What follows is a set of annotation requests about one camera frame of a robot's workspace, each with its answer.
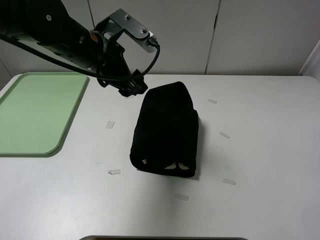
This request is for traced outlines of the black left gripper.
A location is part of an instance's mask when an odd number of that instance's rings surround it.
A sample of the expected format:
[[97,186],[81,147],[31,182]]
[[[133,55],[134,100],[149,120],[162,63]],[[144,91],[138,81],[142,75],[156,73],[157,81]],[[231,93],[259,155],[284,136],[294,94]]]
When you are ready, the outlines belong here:
[[[107,47],[106,54],[102,55],[99,59],[99,65],[96,73],[104,76],[116,77],[131,77],[140,74],[141,72],[138,69],[131,73],[125,61],[124,52],[125,49],[118,43]],[[144,82],[144,77],[125,81],[105,80],[98,78],[97,81],[103,88],[112,86],[118,89],[118,92],[123,97],[142,95],[148,89],[148,86]]]

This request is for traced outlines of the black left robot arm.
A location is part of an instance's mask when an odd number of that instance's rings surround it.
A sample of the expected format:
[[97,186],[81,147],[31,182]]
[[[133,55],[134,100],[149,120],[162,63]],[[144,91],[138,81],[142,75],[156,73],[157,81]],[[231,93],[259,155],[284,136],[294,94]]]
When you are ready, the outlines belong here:
[[143,94],[148,86],[139,70],[131,72],[125,49],[117,43],[128,31],[111,17],[88,30],[68,14],[60,0],[2,0],[0,37],[11,42],[34,42],[60,58],[53,63],[118,89],[124,97]]

